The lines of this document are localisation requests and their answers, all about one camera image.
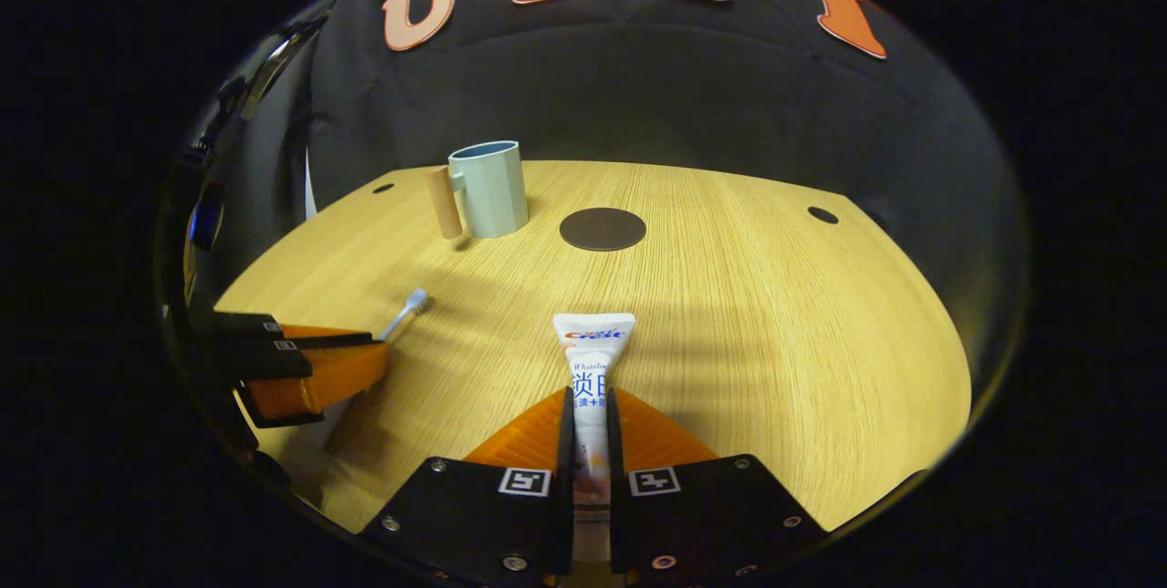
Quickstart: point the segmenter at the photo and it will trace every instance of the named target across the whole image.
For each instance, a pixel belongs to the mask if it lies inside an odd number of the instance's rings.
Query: wooden handle
[[[426,174],[426,178],[429,182],[429,198],[434,202],[441,236],[446,239],[454,239],[462,235],[462,222],[457,218],[454,189],[449,184],[449,167],[433,169]]]

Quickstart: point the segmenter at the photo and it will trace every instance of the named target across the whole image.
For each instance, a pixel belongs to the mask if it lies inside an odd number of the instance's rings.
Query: wooden table
[[[259,432],[298,468],[298,491],[350,531],[421,460],[462,457],[568,383],[555,313],[634,313],[612,384],[721,455],[755,454],[827,530],[964,430],[969,369],[949,315],[846,197],[700,169],[524,161],[526,226],[447,240],[426,172],[387,173],[327,206],[217,304],[376,334],[418,286],[432,294],[327,452],[296,442],[303,430]],[[572,247],[559,223],[587,206],[634,211],[648,235],[617,252]]]

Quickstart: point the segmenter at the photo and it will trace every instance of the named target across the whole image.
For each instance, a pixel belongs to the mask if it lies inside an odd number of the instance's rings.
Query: light blue mug
[[[526,223],[526,190],[518,142],[499,140],[471,145],[452,152],[449,167],[429,173],[429,197],[446,239],[462,235],[455,190],[462,190],[463,215],[470,235],[492,238],[519,230]]]

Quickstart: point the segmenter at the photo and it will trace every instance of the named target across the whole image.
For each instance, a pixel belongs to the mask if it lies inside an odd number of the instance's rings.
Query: screw
[[[503,556],[503,567],[511,572],[523,572],[526,569],[526,559],[523,556]]]

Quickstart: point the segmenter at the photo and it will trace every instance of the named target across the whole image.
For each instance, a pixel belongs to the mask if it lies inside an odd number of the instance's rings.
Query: toothpaste tube
[[[636,317],[554,315],[572,371],[575,414],[575,560],[609,560],[612,474],[608,464],[608,369],[628,344]]]

